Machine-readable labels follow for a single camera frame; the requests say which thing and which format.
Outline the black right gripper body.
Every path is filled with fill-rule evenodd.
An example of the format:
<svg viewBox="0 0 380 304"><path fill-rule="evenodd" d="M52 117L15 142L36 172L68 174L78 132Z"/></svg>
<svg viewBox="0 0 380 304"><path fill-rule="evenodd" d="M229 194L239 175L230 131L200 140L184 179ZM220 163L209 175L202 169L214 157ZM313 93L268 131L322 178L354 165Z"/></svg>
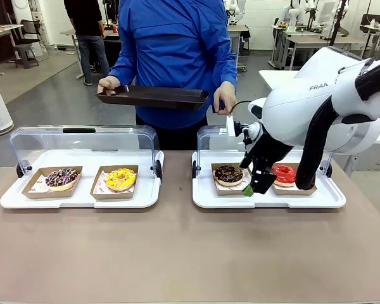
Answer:
<svg viewBox="0 0 380 304"><path fill-rule="evenodd" d="M244 128L245 152L256 157L254 169L269 171L273 164L281 161L293 146L274 139L263 125L249 125Z"/></svg>

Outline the person's left hand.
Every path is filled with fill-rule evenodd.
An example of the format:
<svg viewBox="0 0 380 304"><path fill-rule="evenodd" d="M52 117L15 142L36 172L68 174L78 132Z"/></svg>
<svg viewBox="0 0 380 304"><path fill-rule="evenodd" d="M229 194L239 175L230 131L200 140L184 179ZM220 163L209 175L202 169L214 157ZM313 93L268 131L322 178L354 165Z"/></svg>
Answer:
<svg viewBox="0 0 380 304"><path fill-rule="evenodd" d="M218 115L229 115L236 102L235 86L228 81L221 83L213 95L215 113Z"/></svg>

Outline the person's right hand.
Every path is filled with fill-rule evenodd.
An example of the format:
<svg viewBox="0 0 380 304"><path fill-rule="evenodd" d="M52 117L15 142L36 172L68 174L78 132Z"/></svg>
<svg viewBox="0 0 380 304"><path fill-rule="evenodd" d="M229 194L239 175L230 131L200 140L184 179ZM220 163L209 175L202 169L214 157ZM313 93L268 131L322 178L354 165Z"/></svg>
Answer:
<svg viewBox="0 0 380 304"><path fill-rule="evenodd" d="M108 96L116 94L115 89L120 86L120 81L112 76L106 76L98 82L98 94L105 93Z"/></svg>

